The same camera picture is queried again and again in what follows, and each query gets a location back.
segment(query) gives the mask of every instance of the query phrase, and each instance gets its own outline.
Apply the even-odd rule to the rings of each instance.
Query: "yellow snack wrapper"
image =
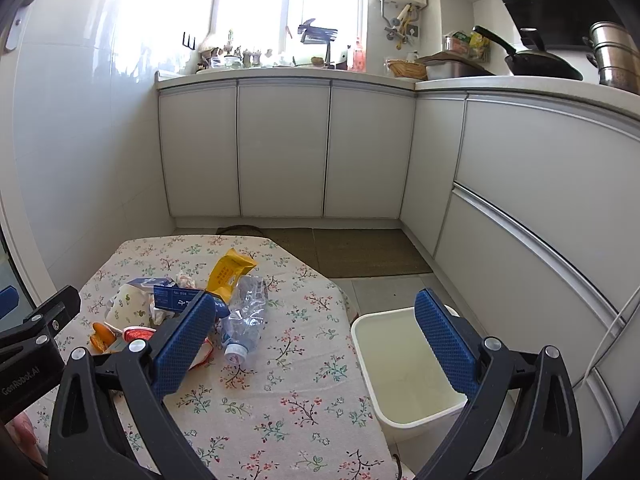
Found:
[[[258,262],[254,259],[238,254],[235,249],[229,249],[213,267],[207,282],[207,290],[228,303],[240,276],[248,273],[257,264]]]

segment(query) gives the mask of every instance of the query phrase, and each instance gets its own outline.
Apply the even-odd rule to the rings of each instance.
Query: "wicker basket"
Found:
[[[427,68],[423,64],[405,61],[404,59],[390,59],[386,64],[395,77],[427,79]]]

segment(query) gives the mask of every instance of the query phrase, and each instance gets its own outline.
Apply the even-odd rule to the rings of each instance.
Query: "countertop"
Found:
[[[393,88],[414,90],[414,81],[404,81],[361,72],[348,72],[347,70],[327,70],[322,68],[245,68],[242,70],[217,70],[215,72],[201,72],[199,74],[178,75],[170,72],[156,72],[156,89],[176,88],[184,85],[204,83],[209,81],[222,81],[225,79],[246,79],[254,77],[305,77],[314,79],[334,79],[345,81],[358,81]]]
[[[521,92],[554,96],[607,108],[640,120],[640,96],[610,86],[529,75],[494,75],[421,81],[415,90]]]
[[[357,81],[415,90],[417,92],[494,91],[541,94],[596,105],[640,120],[640,96],[638,95],[617,88],[583,81],[538,76],[495,75],[439,79],[415,83],[380,75],[319,68],[248,68],[244,70],[203,72],[193,75],[179,75],[158,71],[156,72],[156,89],[179,88],[229,79],[264,77],[303,77]]]

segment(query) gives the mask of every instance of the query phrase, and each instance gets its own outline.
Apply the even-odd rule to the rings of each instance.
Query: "window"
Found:
[[[363,6],[363,0],[216,0],[212,32],[218,46],[226,43],[232,29],[234,48],[263,53],[271,48],[275,54],[295,55],[300,44],[298,25],[315,18],[313,24],[318,27],[338,29],[332,51],[334,45],[340,50],[355,44],[361,34]]]

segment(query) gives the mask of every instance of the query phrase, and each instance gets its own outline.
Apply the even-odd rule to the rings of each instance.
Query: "white cabinet door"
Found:
[[[629,320],[620,337],[598,363],[598,370],[607,382],[611,395],[620,409],[623,421],[629,422],[640,399],[640,316]]]
[[[548,242],[620,309],[640,276],[639,160],[640,123],[558,99],[478,95],[466,103],[456,180]]]
[[[418,94],[400,219],[433,255],[460,150],[464,94]]]
[[[322,216],[329,82],[238,83],[242,216]]]
[[[399,217],[414,107],[412,92],[334,82],[324,216]]]
[[[557,346],[575,382],[606,327],[581,298],[569,269],[525,235],[456,188],[435,260],[488,334],[536,354],[545,345]]]
[[[236,82],[159,99],[162,167],[172,216],[239,216]]]

